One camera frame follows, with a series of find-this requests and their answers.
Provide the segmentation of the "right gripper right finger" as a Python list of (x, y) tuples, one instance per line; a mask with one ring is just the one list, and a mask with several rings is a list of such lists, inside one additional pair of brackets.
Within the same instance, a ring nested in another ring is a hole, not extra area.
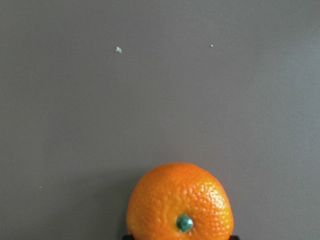
[(241, 240), (239, 236), (237, 235), (231, 235), (229, 240)]

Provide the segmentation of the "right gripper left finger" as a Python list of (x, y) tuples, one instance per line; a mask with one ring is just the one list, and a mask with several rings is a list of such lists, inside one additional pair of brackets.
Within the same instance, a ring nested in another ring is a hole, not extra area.
[(122, 240), (133, 240), (133, 236), (132, 235), (124, 235), (122, 237)]

